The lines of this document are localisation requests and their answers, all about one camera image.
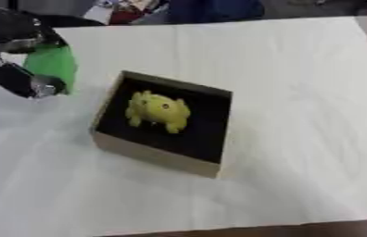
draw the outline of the toy frog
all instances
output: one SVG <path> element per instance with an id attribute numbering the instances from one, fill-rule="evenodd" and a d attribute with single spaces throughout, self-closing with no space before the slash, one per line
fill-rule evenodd
<path id="1" fill-rule="evenodd" d="M 183 99 L 175 101 L 150 91 L 134 93 L 126 110 L 126 117 L 131 126 L 139 127 L 142 120 L 164 123 L 169 133 L 182 131 L 190 115 L 191 111 Z"/>

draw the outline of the frog leg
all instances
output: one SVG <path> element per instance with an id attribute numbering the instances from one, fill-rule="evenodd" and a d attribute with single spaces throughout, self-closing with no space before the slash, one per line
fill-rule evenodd
<path id="1" fill-rule="evenodd" d="M 126 118 L 127 119 L 131 119 L 136 113 L 134 112 L 134 109 L 132 109 L 131 107 L 128 107 L 126 109 Z"/>
<path id="2" fill-rule="evenodd" d="M 167 123 L 166 130 L 168 131 L 168 133 L 171 133 L 171 134 L 179 133 L 179 128 L 176 125 L 177 125 L 176 123 Z"/>
<path id="3" fill-rule="evenodd" d="M 132 116 L 129 121 L 129 124 L 132 127 L 139 127 L 141 123 L 142 123 L 142 119 L 138 116 Z"/>

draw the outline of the table surface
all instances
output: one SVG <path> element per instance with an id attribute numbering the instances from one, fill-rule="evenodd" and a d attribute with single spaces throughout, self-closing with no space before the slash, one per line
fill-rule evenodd
<path id="1" fill-rule="evenodd" d="M 0 88 L 0 236 L 82 237 L 367 218 L 367 37 L 353 18 L 61 30 L 75 93 Z M 217 180 L 98 150 L 121 70 L 234 92 Z"/>

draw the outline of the white paper sheet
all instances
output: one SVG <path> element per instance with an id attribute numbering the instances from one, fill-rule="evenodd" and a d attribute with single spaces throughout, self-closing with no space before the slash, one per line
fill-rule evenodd
<path id="1" fill-rule="evenodd" d="M 367 218 L 367 38 L 352 18 L 60 31 L 75 94 L 0 89 L 0 236 L 84 237 Z M 220 178 L 98 150 L 121 70 L 234 91 Z"/>

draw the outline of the white table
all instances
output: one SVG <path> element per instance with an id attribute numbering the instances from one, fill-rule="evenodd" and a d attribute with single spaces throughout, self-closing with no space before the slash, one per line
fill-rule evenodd
<path id="1" fill-rule="evenodd" d="M 0 89 L 0 236 L 83 237 L 367 218 L 367 38 L 352 18 L 62 30 L 75 94 Z M 221 176 L 103 153 L 121 70 L 234 91 Z"/>

